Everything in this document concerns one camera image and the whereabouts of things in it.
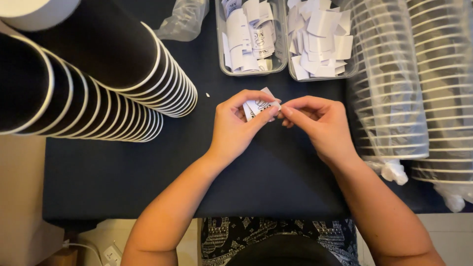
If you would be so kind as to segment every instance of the electrical outlet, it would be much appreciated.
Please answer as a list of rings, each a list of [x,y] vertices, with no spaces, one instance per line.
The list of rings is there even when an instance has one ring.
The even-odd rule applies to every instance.
[[[122,262],[122,253],[120,252],[120,250],[117,248],[115,244],[109,246],[104,251],[104,255],[108,261],[113,261],[114,262],[113,264],[116,264],[116,266],[120,266],[120,263]]]

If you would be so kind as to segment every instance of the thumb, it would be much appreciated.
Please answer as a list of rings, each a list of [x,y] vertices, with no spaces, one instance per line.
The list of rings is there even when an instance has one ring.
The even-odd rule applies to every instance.
[[[259,113],[253,119],[251,119],[247,124],[252,128],[253,132],[256,134],[273,116],[278,113],[277,106],[271,106],[266,110]]]
[[[307,115],[303,114],[299,110],[296,110],[292,107],[283,106],[281,112],[287,119],[289,119],[289,121],[293,122],[306,133],[314,128],[314,122],[316,121],[310,119]]]

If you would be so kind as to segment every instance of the table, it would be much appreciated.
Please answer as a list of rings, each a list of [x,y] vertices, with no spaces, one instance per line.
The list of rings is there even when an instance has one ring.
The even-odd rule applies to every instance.
[[[121,0],[152,28],[171,14],[174,1]],[[148,143],[48,138],[43,217],[59,220],[130,218],[164,190],[209,147],[215,107],[242,89],[262,89],[283,102],[313,95],[345,102],[345,81],[296,82],[284,69],[262,77],[235,78],[219,68],[215,6],[192,42],[164,41],[199,92],[195,110],[165,117],[161,134]],[[432,184],[409,180],[388,186],[416,213],[449,210]],[[466,211],[473,211],[468,205]],[[329,168],[307,136],[268,123],[247,151],[214,181],[195,217],[271,216],[300,219],[346,218],[350,211]]]

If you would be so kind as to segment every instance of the person's right hand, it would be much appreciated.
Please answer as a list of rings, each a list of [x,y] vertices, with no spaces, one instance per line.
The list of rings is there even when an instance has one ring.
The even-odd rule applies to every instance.
[[[305,96],[282,105],[278,118],[283,126],[294,124],[304,130],[317,154],[329,166],[349,163],[359,158],[353,142],[343,103]]]

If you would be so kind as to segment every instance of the plastic wrap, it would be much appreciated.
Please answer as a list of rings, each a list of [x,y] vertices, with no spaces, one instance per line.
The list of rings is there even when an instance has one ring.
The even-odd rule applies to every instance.
[[[470,0],[409,0],[430,156],[412,177],[435,184],[453,212],[473,198],[473,13]]]
[[[176,0],[172,16],[154,32],[160,40],[190,42],[200,34],[208,12],[209,0]]]
[[[378,174],[402,185],[399,160],[426,158],[429,140],[411,22],[404,0],[348,0],[358,73],[349,104],[358,153]]]

